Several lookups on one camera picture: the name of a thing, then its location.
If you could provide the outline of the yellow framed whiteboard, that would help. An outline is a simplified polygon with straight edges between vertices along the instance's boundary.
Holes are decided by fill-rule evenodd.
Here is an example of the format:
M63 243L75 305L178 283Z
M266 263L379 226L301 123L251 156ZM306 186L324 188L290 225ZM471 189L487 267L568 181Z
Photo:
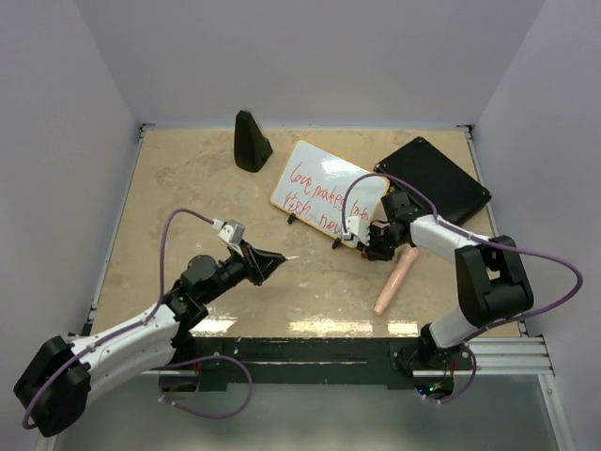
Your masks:
M390 187L385 178L360 179L367 170L305 140L295 143L271 204L333 239L343 236L344 217L371 221Z

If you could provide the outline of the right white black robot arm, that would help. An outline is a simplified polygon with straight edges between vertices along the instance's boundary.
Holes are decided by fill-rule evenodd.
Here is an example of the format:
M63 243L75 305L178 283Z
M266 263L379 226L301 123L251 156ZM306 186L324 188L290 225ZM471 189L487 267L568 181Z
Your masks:
M472 234L437 214L413 208L401 191L383 196L381 204L387 216L383 225L361 216L345 219L365 257L387 261L407 244L428 249L455 267L458 307L422 328L405 368L413 363L441 368L473 334L533 307L532 288L511 238Z

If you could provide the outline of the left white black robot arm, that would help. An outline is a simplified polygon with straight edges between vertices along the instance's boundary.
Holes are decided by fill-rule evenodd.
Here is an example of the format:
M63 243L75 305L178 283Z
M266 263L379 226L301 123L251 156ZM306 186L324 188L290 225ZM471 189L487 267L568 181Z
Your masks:
M13 388L25 409L23 428L53 437L125 381L154 368L188 366L194 357L188 339L208 304L244 280L262 285L286 261L247 242L224 261L198 255L143 313L95 335L46 340Z

